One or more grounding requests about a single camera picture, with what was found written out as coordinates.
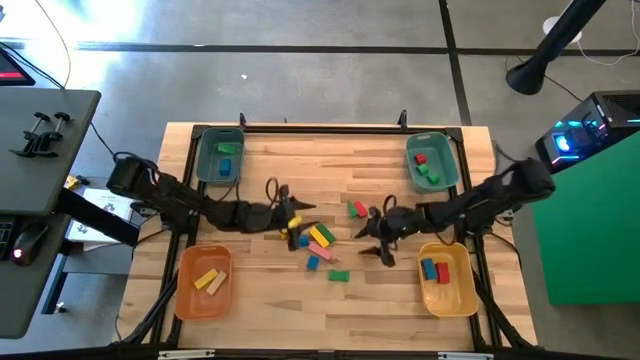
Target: plastic bin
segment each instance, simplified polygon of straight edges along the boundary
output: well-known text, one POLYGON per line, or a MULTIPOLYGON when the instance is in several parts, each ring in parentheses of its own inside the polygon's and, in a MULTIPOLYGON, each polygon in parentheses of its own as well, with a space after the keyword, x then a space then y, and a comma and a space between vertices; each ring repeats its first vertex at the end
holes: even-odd
POLYGON ((418 255, 418 272, 422 302, 432 314, 440 317, 470 316, 478 311, 469 253, 463 245, 424 245, 418 255), (432 259, 434 264, 446 262, 449 265, 448 284, 438 284, 437 280, 424 278, 421 262, 427 258, 432 259))
POLYGON ((213 186, 230 186, 236 177, 240 182, 242 162, 244 159, 244 132, 233 128, 210 128, 202 134, 196 176, 203 182, 213 186), (218 151, 218 145, 226 144, 236 148, 234 154, 218 151), (231 173, 221 176, 218 169, 220 163, 231 160, 231 173))
POLYGON ((449 139, 438 132, 428 132, 411 135, 407 139, 407 165, 418 193, 429 193, 446 190, 458 182, 458 168, 453 157, 453 151, 449 145, 449 139), (437 174, 440 182, 431 184, 426 176, 420 175, 416 170, 415 156, 425 154, 429 174, 437 174))
POLYGON ((231 253, 224 246, 192 246, 180 259, 176 316, 181 320, 211 320, 227 313, 231 303, 233 266, 231 253), (227 273, 218 291, 209 295, 205 286, 197 289, 194 282, 211 269, 227 273))

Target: teal bin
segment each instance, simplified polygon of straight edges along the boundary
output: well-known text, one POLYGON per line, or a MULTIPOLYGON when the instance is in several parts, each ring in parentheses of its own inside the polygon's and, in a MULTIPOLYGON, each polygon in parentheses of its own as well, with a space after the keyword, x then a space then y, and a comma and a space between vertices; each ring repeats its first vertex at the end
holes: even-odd
POLYGON ((200 143, 196 168, 198 179, 213 186, 231 186, 237 177, 239 183, 244 159, 244 132, 233 128, 210 128, 202 134, 200 143), (219 145, 235 151, 233 154, 222 152, 219 145), (220 164, 227 159, 231 161, 231 172, 222 176, 220 164))
POLYGON ((458 182, 458 168, 449 145, 449 139, 441 133, 429 132, 411 135, 407 139, 407 165, 416 192, 424 194, 446 190, 458 182), (428 174, 440 177, 437 184, 431 184, 426 175, 420 175, 416 166, 416 155, 427 157, 428 174))

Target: gray floor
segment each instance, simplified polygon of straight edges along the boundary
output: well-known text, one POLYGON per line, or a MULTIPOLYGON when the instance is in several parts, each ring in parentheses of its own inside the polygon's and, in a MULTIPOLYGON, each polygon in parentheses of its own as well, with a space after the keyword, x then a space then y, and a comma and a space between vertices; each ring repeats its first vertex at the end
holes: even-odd
MULTIPOLYGON (((43 2, 70 43, 446 45, 437 0, 43 2)), ((544 19, 559 14, 567 2, 448 0, 456 42, 464 48, 535 48, 544 19)), ((64 53, 38 9, 21 0, 0 4, 7 12, 0 38, 36 39, 24 54, 63 79, 64 53), (26 27, 28 19, 36 25, 26 27)), ((608 1, 585 28, 584 47, 633 48, 629 4, 608 1)), ((166 122, 236 120, 240 111, 249 121, 391 123, 407 109, 413 124, 460 124, 446 55, 76 51, 72 56, 69 86, 103 93, 95 124, 105 140, 114 149, 151 158, 158 154, 166 122)), ((504 82, 505 60, 510 66, 518 62, 462 56, 460 64, 473 124, 489 126, 507 152, 523 156, 576 101, 550 82, 536 96, 513 92, 504 82)), ((614 67, 564 57, 550 65, 548 75, 584 97, 594 90, 640 88, 639 68, 638 57, 614 67)), ((42 79, 37 85, 51 86, 42 79)), ((89 134, 73 170, 107 176, 107 155, 89 134)), ((637 305, 548 304, 526 215, 524 210, 516 220, 515 232, 540 344, 640 358, 637 305)), ((24 339, 0 341, 0 353, 108 343, 123 289, 123 278, 73 275, 62 295, 71 312, 36 315, 24 339)))

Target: colored block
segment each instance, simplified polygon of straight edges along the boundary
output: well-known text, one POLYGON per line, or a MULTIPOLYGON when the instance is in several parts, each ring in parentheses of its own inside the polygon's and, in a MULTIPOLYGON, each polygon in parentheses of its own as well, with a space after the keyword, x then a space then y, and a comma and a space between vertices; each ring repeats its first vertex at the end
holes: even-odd
POLYGON ((300 245, 300 247, 309 246, 309 235, 307 234, 300 235, 300 237, 298 237, 298 244, 300 245))
POLYGON ((425 164, 427 162, 427 157, 424 154, 416 155, 416 163, 418 165, 425 164))
POLYGON ((356 210, 358 210, 358 216, 360 216, 361 218, 367 217, 369 215, 369 213, 367 212, 367 208, 365 208, 360 201, 354 202, 353 205, 356 207, 356 210))
POLYGON ((213 279, 213 281, 211 282, 211 285, 209 285, 209 287, 207 288, 207 293, 209 295, 215 294, 226 278, 227 278, 227 273, 225 273, 224 271, 220 271, 218 276, 216 276, 216 278, 213 279))
POLYGON ((318 242, 318 244, 320 244, 320 246, 322 247, 329 246, 329 240, 327 240, 315 226, 311 228, 311 231, 309 231, 309 234, 311 234, 311 236, 313 236, 313 238, 316 239, 316 241, 318 242))
POLYGON ((293 229, 294 227, 300 225, 301 222, 302 222, 302 218, 300 216, 296 216, 293 219, 289 220, 287 227, 289 229, 293 229))
POLYGON ((218 152, 221 152, 223 154, 235 154, 236 147, 233 145, 218 144, 218 152))
POLYGON ((437 263, 436 272, 438 273, 438 284, 449 283, 449 265, 447 263, 437 263))
POLYGON ((416 166, 416 170, 418 170, 418 174, 420 175, 427 175, 429 173, 429 167, 425 164, 416 166))
POLYGON ((329 270, 329 281, 349 282, 349 272, 329 270))
POLYGON ((322 236, 324 236, 325 239, 327 239, 327 241, 329 242, 329 244, 333 244, 336 241, 336 237, 333 236, 333 234, 331 233, 331 231, 329 231, 329 229, 327 229, 326 226, 324 226, 324 224, 320 223, 316 225, 316 229, 318 229, 318 231, 320 231, 320 233, 322 234, 322 236))
POLYGON ((349 203, 347 204, 347 208, 349 209, 350 218, 358 216, 358 209, 356 209, 356 206, 353 205, 353 202, 349 201, 349 203))
POLYGON ((436 267, 433 265, 433 260, 431 259, 423 259, 422 260, 422 270, 424 272, 424 277, 427 280, 435 280, 438 278, 438 273, 436 272, 436 267))
POLYGON ((196 280, 193 285, 196 286, 197 289, 202 289, 205 285, 209 283, 209 281, 213 280, 218 275, 218 271, 216 269, 209 270, 206 274, 202 275, 200 279, 196 280))
POLYGON ((331 252, 316 243, 310 243, 309 250, 325 260, 331 260, 331 252))
POLYGON ((220 167, 218 168, 220 176, 231 175, 231 159, 224 159, 220 161, 220 167))
POLYGON ((427 179, 429 180, 431 185, 435 185, 440 182, 440 176, 438 176, 437 174, 429 174, 427 175, 427 179))
POLYGON ((307 269, 316 270, 318 268, 318 264, 320 263, 320 258, 317 256, 309 256, 309 260, 307 260, 307 269))

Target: wooden tabletop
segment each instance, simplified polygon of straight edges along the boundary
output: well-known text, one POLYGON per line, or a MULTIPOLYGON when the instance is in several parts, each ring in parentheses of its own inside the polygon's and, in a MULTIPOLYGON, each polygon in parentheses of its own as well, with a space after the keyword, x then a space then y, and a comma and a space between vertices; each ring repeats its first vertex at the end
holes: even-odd
MULTIPOLYGON (((162 143, 158 165, 179 179, 193 125, 169 123, 162 143)), ((494 170, 489 131, 486 127, 462 127, 462 131, 476 185, 494 170)), ((365 220, 348 218, 347 201, 381 207, 388 194, 395 194, 399 205, 405 206, 448 198, 446 192, 417 195, 412 191, 404 160, 405 141, 405 135, 246 134, 241 198, 268 203, 264 187, 272 176, 280 184, 289 184, 292 195, 317 205, 299 214, 305 221, 322 221, 333 232, 338 240, 332 251, 339 262, 321 263, 317 272, 308 272, 309 252, 289 252, 277 232, 220 232, 200 221, 197 245, 224 245, 232 252, 232 305, 218 320, 185 322, 180 347, 472 350, 466 317, 438 318, 421 302, 416 255, 425 243, 438 241, 434 235, 416 234, 399 241, 393 268, 357 254, 375 241, 353 239, 365 220), (329 269, 350 270, 350 282, 329 282, 329 269)), ((212 198, 223 192, 208 190, 212 198)), ((157 219, 149 221, 141 236, 159 226, 157 219)), ((512 241, 509 228, 498 225, 494 231, 512 241)), ((451 229, 443 233, 447 240, 451 236, 451 229)), ((169 237, 168 233, 159 235, 135 250, 118 321, 123 336, 131 333, 158 296, 169 237)), ((535 343, 517 257, 505 244, 491 237, 485 241, 496 302, 520 334, 535 343)), ((475 256, 471 257, 475 266, 475 256)), ((173 301, 167 307, 162 339, 171 325, 173 301)), ((483 336, 489 341, 482 306, 479 315, 483 336)))

